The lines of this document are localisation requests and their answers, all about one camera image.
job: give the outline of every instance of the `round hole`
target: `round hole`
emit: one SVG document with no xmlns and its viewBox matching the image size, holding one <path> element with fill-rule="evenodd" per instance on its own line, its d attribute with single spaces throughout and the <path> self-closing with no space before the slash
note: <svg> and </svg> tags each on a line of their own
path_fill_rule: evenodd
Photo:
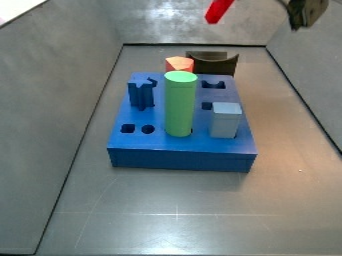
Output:
<svg viewBox="0 0 342 256">
<path fill-rule="evenodd" d="M 144 125 L 142 128 L 142 132 L 144 134 L 151 134 L 155 131 L 155 127 L 150 124 Z"/>
</svg>

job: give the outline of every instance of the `dark blue block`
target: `dark blue block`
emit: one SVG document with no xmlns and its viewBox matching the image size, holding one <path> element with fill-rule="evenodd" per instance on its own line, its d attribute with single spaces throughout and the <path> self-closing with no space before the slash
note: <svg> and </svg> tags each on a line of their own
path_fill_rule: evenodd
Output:
<svg viewBox="0 0 342 256">
<path fill-rule="evenodd" d="M 156 81 L 150 77 L 147 79 L 131 79 L 127 86 L 131 106 L 138 107 L 140 111 L 147 107 L 154 107 L 154 87 L 156 87 Z"/>
<path fill-rule="evenodd" d="M 143 112 L 122 102 L 107 150 L 114 166 L 249 172 L 258 151 L 243 113 L 235 139 L 210 137 L 211 103 L 241 103 L 234 79 L 198 75 L 192 134 L 178 138 L 164 132 L 164 73 L 134 73 L 131 80 L 158 81 L 155 107 Z"/>
</svg>

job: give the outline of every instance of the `gray wall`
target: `gray wall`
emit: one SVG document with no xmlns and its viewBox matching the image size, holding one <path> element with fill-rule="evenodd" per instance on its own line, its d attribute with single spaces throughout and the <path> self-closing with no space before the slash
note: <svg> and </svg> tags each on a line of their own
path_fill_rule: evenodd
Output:
<svg viewBox="0 0 342 256">
<path fill-rule="evenodd" d="M 342 4 L 330 6 L 310 29 L 285 23 L 267 49 L 326 132 L 342 150 Z"/>
<path fill-rule="evenodd" d="M 0 30 L 0 253 L 34 253 L 122 49 L 94 0 Z"/>
<path fill-rule="evenodd" d="M 266 45 L 287 17 L 277 0 L 238 0 L 218 25 L 205 20 L 211 0 L 102 0 L 126 43 Z"/>
</svg>

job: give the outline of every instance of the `square hole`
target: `square hole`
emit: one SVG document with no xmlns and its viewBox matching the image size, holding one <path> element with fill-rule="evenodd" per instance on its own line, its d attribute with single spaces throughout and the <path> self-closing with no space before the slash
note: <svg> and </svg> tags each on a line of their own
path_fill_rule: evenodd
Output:
<svg viewBox="0 0 342 256">
<path fill-rule="evenodd" d="M 135 124 L 123 124 L 122 125 L 122 133 L 134 133 Z"/>
<path fill-rule="evenodd" d="M 211 110 L 213 109 L 213 102 L 202 102 L 202 109 Z"/>
</svg>

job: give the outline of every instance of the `orange block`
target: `orange block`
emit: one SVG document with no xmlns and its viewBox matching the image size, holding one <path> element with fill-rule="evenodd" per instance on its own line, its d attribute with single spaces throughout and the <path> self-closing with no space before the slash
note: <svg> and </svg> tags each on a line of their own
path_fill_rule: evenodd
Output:
<svg viewBox="0 0 342 256">
<path fill-rule="evenodd" d="M 166 72 L 175 70 L 192 72 L 194 60 L 179 56 L 166 58 Z"/>
</svg>

